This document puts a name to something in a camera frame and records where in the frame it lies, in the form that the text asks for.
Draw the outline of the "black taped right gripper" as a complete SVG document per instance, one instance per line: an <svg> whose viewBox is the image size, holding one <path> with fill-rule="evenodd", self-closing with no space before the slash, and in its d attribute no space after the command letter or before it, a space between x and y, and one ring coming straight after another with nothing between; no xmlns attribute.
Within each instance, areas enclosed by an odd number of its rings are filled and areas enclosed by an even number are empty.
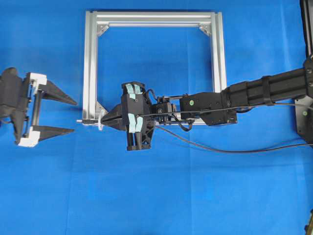
<svg viewBox="0 0 313 235"><path fill-rule="evenodd" d="M101 122L116 130L126 131L127 150L151 148L155 121L149 116L152 102L145 85L139 82L122 84L121 104L103 115Z"/></svg>

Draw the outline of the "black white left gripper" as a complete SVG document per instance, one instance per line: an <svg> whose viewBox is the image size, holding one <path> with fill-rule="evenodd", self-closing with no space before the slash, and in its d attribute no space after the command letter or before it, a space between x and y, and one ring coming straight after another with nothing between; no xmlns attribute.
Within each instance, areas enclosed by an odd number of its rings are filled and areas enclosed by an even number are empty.
<svg viewBox="0 0 313 235"><path fill-rule="evenodd" d="M34 84L35 92L43 92L43 99L77 105L74 99L54 83L47 81L46 75L31 72L25 79L21 79L16 68L5 69L0 75L0 123L13 124L16 145L34 147L39 141L73 133L74 129L38 126L37 131L30 128L30 134L23 134L24 122L28 121L31 84Z"/></svg>

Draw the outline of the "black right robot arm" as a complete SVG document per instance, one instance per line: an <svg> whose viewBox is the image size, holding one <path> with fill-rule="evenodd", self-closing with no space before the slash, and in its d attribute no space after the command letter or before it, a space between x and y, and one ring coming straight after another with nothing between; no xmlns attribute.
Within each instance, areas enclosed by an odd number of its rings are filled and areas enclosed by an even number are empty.
<svg viewBox="0 0 313 235"><path fill-rule="evenodd" d="M178 124L188 132L200 118L208 126L235 124L237 114L258 106L274 106L286 99L313 96L313 60L307 58L303 68L261 79L231 85L220 93L202 92L178 96L154 97L152 103L145 85L139 82L122 84L121 102L98 120L126 132L127 150L151 148L156 124Z"/></svg>

